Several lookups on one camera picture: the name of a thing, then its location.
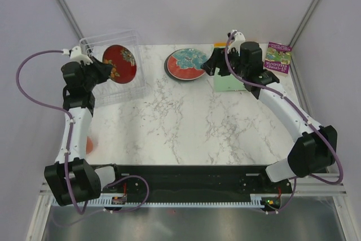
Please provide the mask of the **grey plate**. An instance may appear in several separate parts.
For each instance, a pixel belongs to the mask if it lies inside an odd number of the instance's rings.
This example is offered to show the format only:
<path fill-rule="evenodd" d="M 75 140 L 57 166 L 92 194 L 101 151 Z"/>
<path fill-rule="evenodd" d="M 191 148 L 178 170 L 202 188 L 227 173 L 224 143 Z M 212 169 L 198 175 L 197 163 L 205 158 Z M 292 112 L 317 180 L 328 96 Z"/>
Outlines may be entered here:
<path fill-rule="evenodd" d="M 191 82 L 205 75 L 205 71 L 197 70 L 195 68 L 181 69 L 178 66 L 175 66 L 172 69 L 169 69 L 167 62 L 164 63 L 164 71 L 170 79 L 176 82 Z"/>

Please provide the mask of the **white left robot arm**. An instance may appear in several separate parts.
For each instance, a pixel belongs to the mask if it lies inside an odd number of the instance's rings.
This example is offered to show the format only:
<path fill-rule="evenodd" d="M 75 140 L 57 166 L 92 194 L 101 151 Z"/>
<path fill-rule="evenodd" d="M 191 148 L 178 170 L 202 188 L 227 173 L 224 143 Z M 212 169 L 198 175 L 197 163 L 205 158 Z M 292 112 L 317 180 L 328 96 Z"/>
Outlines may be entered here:
<path fill-rule="evenodd" d="M 106 82 L 112 67 L 90 57 L 62 66 L 65 81 L 63 107 L 65 128 L 59 153 L 53 165 L 45 167 L 45 179 L 60 206 L 97 199 L 103 187 L 111 192 L 123 188 L 124 179 L 112 164 L 95 169 L 85 159 L 89 127 L 93 118 L 93 88 Z"/>

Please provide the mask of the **pink rimmed teal plate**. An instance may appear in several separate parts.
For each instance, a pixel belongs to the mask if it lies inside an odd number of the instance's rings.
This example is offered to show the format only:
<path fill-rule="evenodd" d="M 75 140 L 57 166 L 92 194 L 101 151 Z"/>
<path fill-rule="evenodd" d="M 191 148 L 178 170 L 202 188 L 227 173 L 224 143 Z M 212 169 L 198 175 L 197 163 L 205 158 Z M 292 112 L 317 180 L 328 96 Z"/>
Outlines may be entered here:
<path fill-rule="evenodd" d="M 174 80 L 193 81 L 205 74 L 201 65 L 208 59 L 207 54 L 198 49 L 179 49 L 166 58 L 164 70 Z"/>

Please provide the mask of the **dark red patterned plate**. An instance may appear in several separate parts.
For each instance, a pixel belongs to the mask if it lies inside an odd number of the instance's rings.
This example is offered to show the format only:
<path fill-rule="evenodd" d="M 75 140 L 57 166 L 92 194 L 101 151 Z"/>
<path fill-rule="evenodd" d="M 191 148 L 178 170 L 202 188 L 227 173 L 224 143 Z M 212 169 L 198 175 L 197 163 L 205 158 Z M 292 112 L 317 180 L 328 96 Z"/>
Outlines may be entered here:
<path fill-rule="evenodd" d="M 135 79 L 137 63 L 129 49 L 122 45 L 112 45 L 103 54 L 103 63 L 111 64 L 110 78 L 118 84 L 128 84 Z"/>

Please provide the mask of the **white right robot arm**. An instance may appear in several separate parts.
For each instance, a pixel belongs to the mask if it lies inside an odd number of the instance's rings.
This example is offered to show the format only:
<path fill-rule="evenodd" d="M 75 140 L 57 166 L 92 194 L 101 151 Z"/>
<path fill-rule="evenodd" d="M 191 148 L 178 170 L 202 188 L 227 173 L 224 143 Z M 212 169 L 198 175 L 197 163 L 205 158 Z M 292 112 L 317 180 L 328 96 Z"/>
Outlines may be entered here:
<path fill-rule="evenodd" d="M 258 178 L 262 191 L 272 192 L 285 179 L 315 177 L 328 166 L 341 166 L 335 128 L 321 125 L 295 105 L 277 76 L 264 69 L 258 43 L 244 42 L 237 49 L 216 47 L 201 68 L 210 76 L 233 75 L 241 81 L 282 122 L 294 141 L 287 158 L 268 165 Z"/>

